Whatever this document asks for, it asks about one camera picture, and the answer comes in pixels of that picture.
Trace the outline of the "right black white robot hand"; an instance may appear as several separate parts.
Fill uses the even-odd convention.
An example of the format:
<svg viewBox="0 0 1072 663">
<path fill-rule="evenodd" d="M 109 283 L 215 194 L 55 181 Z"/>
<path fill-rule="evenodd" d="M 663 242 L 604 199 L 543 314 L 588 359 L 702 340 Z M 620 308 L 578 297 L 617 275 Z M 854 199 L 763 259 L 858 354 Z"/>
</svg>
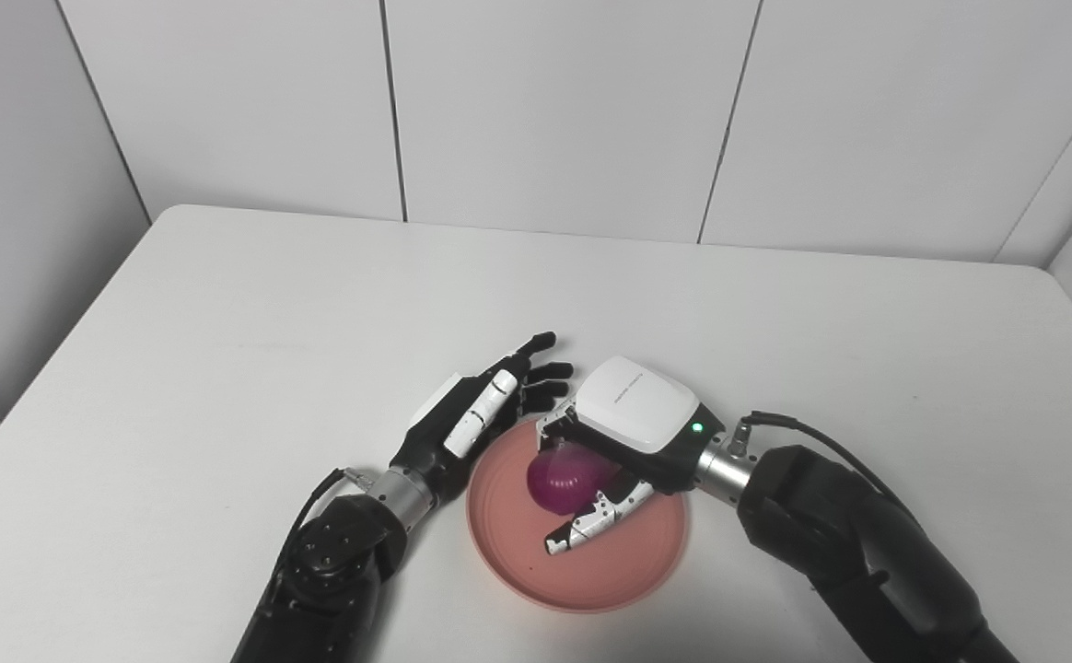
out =
<svg viewBox="0 0 1072 663">
<path fill-rule="evenodd" d="M 693 490 L 728 427 L 697 395 L 623 356 L 604 360 L 565 402 L 537 421 L 537 450 L 574 442 L 617 466 L 574 516 L 545 537 L 549 555 L 574 551 L 632 516 L 655 493 Z"/>
</svg>

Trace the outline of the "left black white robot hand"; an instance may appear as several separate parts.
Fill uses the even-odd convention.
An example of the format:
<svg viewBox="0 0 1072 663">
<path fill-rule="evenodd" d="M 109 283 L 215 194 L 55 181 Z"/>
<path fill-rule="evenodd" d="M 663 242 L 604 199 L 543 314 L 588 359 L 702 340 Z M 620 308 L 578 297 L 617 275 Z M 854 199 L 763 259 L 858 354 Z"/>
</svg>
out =
<svg viewBox="0 0 1072 663">
<path fill-rule="evenodd" d="M 574 365 L 533 364 L 556 343 L 554 332 L 541 332 L 480 374 L 456 375 L 410 424 L 391 468 L 422 483 L 432 506 L 463 492 L 491 442 L 520 419 L 551 412 L 568 395 Z"/>
</svg>

